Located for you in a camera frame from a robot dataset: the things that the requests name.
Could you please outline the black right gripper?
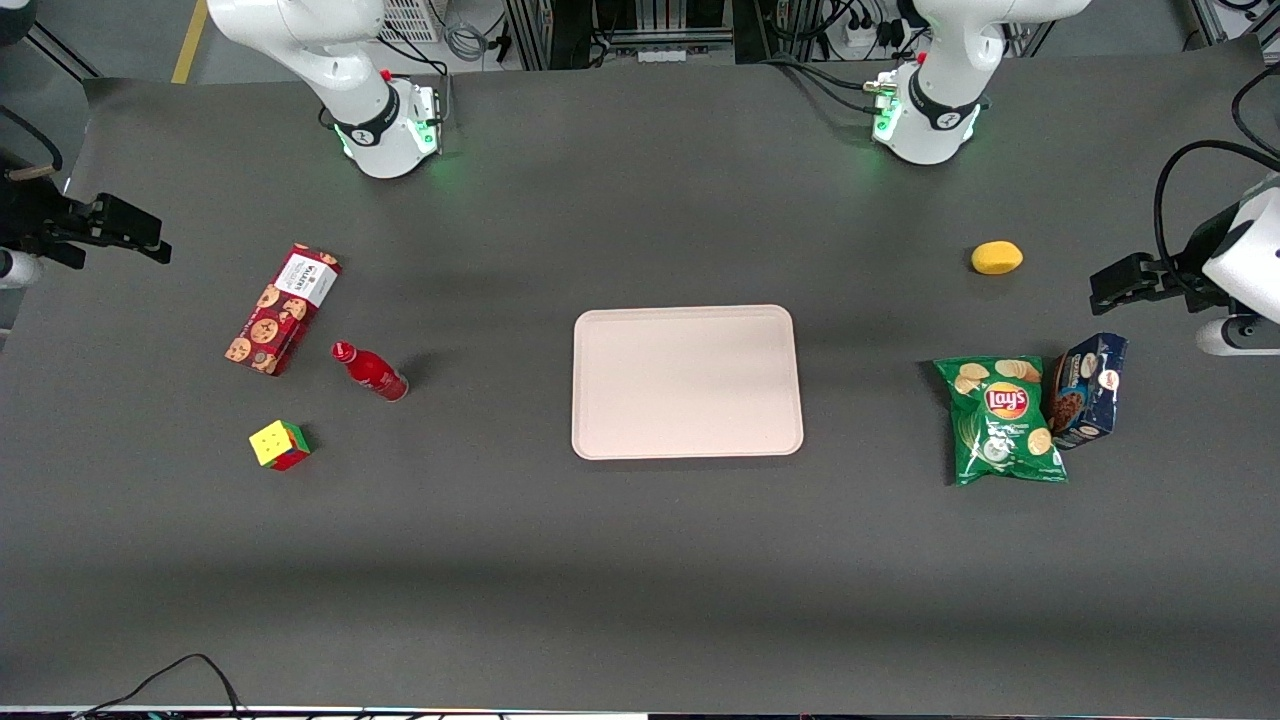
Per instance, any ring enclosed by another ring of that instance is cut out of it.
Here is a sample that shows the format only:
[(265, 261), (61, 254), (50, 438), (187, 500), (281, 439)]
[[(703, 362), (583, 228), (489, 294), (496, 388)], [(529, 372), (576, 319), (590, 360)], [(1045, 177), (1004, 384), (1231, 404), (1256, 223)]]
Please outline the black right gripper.
[[(64, 242), (60, 233), (76, 201), (50, 179), (1, 182), (3, 247), (49, 259), (73, 270), (84, 268), (87, 252)], [(172, 246), (163, 240), (163, 222), (114, 195), (97, 195), (90, 204), (90, 242), (100, 247), (131, 250), (160, 263), (172, 261)]]

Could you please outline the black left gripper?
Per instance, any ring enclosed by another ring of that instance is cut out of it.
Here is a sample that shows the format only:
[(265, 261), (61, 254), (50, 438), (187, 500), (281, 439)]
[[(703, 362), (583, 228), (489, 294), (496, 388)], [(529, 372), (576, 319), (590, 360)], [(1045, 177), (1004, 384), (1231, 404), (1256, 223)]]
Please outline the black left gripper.
[(1231, 295), (1204, 274), (1204, 264), (1230, 247), (1229, 234), (1236, 208), (1225, 208), (1202, 222), (1185, 246), (1185, 281), (1167, 263), (1158, 263), (1147, 252), (1133, 252), (1093, 273), (1089, 278), (1089, 305), (1093, 316), (1115, 307), (1148, 299), (1164, 301), (1181, 299), (1187, 306), (1201, 301), (1231, 301)]

